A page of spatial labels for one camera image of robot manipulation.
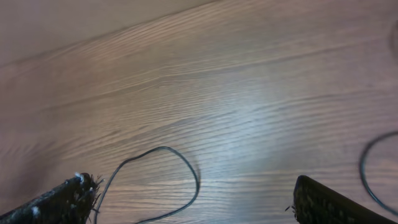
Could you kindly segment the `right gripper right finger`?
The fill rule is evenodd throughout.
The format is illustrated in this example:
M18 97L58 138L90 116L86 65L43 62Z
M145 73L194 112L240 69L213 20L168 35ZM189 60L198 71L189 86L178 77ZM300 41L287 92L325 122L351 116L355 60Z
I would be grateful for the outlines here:
M298 176L293 196L299 224L397 224L306 175Z

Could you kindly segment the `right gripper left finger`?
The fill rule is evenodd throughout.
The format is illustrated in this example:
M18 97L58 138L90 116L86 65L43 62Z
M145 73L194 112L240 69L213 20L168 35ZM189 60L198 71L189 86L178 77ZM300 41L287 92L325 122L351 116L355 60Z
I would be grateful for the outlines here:
M101 177L75 173L52 190L1 215L1 224L85 224L95 210Z

